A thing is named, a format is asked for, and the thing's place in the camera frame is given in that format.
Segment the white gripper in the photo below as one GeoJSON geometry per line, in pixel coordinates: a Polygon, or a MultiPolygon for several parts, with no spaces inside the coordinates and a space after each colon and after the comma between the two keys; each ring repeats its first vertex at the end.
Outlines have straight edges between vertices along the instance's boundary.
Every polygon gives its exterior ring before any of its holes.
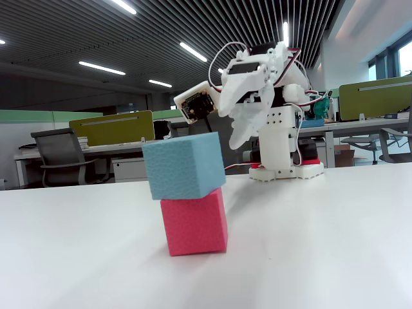
{"type": "Polygon", "coordinates": [[[286,73],[292,51],[283,41],[255,45],[232,59],[223,70],[218,115],[228,116],[232,122],[229,139],[231,149],[238,149],[266,124],[275,96],[274,87],[286,73]],[[243,102],[237,103],[248,92],[243,102]]]}

